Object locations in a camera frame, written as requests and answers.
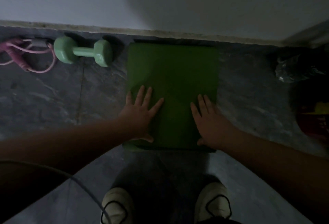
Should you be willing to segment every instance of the white sneaker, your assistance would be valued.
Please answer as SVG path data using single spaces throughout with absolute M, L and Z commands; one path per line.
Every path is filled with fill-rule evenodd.
M 226 187 L 220 182 L 205 186 L 195 204 L 194 224 L 218 216 L 229 219 L 231 215 Z
M 125 189 L 120 187 L 111 189 L 104 196 L 102 206 L 109 215 L 111 224 L 133 224 L 134 203 Z M 104 213 L 101 214 L 101 224 L 109 224 Z

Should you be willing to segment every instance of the hand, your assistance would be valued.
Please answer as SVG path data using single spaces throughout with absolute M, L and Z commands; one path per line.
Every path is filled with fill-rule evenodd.
M 201 135 L 197 144 L 220 150 L 225 142 L 234 140 L 241 131 L 220 113 L 207 95 L 198 95 L 198 101 L 201 114 L 195 104 L 191 103 L 192 115 Z
M 124 124 L 128 125 L 129 130 L 133 131 L 133 139 L 143 139 L 152 143 L 153 137 L 148 134 L 148 125 L 160 109 L 164 99 L 161 98 L 150 110 L 148 110 L 148 105 L 152 95 L 152 88 L 148 88 L 143 101 L 144 91 L 145 86 L 142 85 L 138 91 L 134 104 L 132 102 L 131 92 L 128 92 L 126 97 L 126 105 L 120 112 L 119 119 L 122 119 Z

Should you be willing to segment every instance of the green dumbbell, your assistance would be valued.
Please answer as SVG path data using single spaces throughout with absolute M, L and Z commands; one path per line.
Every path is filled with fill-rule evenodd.
M 110 66 L 112 62 L 112 48 L 106 40 L 98 40 L 94 48 L 78 47 L 70 37 L 59 37 L 55 40 L 54 51 L 57 58 L 63 63 L 73 64 L 79 57 L 93 57 L 95 62 L 103 67 Z

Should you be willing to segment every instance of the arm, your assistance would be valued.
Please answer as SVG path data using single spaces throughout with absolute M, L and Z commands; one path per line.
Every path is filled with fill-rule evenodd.
M 148 125 L 163 103 L 160 99 L 150 110 L 152 89 L 145 99 L 144 86 L 132 104 L 131 93 L 119 117 L 67 130 L 40 132 L 0 142 L 0 159 L 34 162 L 74 174 L 84 166 L 130 139 L 152 142 Z M 0 164 L 0 222 L 17 214 L 49 193 L 66 178 L 42 169 Z
M 198 145 L 222 150 L 249 168 L 314 223 L 328 220 L 329 162 L 244 133 L 207 96 L 191 110 L 201 135 Z

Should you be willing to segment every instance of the shoe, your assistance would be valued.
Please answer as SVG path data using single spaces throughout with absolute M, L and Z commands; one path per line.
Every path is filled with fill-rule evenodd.
M 134 203 L 130 194 L 123 188 L 116 187 L 106 193 L 102 206 L 109 215 L 111 224 L 133 224 Z M 101 214 L 101 224 L 109 224 L 105 214 Z
M 205 186 L 195 204 L 194 224 L 213 217 L 229 219 L 231 215 L 226 187 L 220 182 L 213 182 Z

